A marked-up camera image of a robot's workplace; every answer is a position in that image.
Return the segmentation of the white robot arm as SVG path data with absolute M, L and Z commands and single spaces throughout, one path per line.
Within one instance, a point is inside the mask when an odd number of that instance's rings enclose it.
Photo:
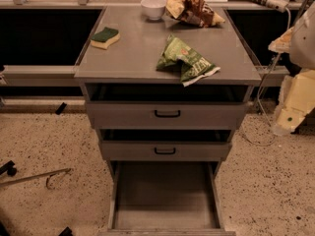
M 315 2 L 303 13 L 293 27 L 272 41 L 269 49 L 287 53 L 289 61 L 301 68 L 293 78 L 284 80 L 284 99 L 275 112 L 275 135 L 290 134 L 315 108 Z

